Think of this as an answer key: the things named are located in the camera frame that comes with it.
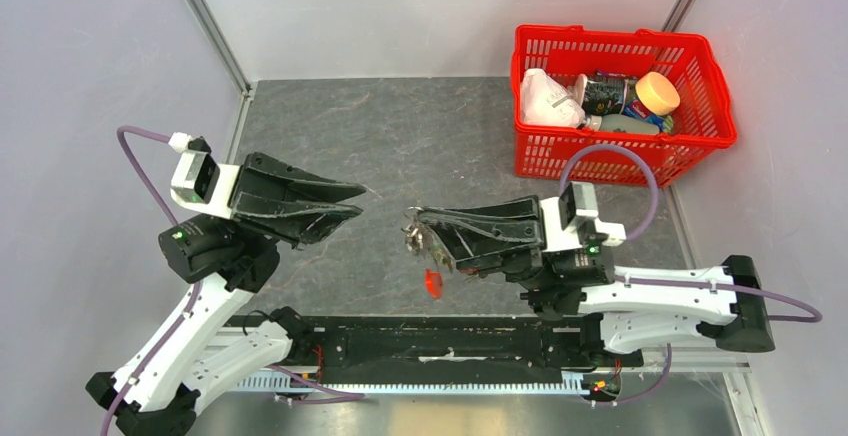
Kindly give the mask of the keyring bunch with tags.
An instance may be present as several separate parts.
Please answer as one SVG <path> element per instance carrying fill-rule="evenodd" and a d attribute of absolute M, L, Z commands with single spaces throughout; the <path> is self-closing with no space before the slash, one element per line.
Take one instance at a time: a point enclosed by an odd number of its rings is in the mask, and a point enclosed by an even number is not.
<path fill-rule="evenodd" d="M 409 219 L 409 222 L 402 229 L 404 244 L 410 253 L 430 263 L 425 268 L 424 284 L 429 296 L 434 300 L 440 300 L 444 294 L 442 273 L 454 271 L 455 259 L 435 230 L 420 220 L 422 212 L 423 208 L 419 206 L 408 207 L 405 210 L 404 216 Z"/>

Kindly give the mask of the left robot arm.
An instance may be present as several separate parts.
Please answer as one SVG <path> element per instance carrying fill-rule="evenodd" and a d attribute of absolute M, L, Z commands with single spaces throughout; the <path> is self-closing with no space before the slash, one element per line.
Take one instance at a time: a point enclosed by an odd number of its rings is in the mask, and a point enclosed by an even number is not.
<path fill-rule="evenodd" d="M 216 333 L 273 275 L 279 247 L 316 244 L 360 214 L 364 187 L 323 178 L 255 152 L 239 165 L 184 150 L 170 194 L 192 217 L 158 237 L 169 268 L 187 283 L 176 308 L 122 367 L 87 383 L 105 410 L 101 428 L 126 435 L 183 435 L 239 380 L 285 359 L 307 361 L 310 333 L 267 321 L 204 357 Z"/>

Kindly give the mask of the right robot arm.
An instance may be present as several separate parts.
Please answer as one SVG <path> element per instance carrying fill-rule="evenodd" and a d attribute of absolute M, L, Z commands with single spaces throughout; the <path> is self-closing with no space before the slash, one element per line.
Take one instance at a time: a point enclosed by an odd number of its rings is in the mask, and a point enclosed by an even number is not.
<path fill-rule="evenodd" d="M 500 274 L 544 321 L 586 318 L 579 356 L 601 365 L 655 344 L 710 340 L 725 351 L 775 348 L 751 258 L 692 270 L 617 265 L 622 225 L 599 218 L 591 201 L 528 196 L 468 209 L 413 207 L 407 249 L 450 271 Z"/>

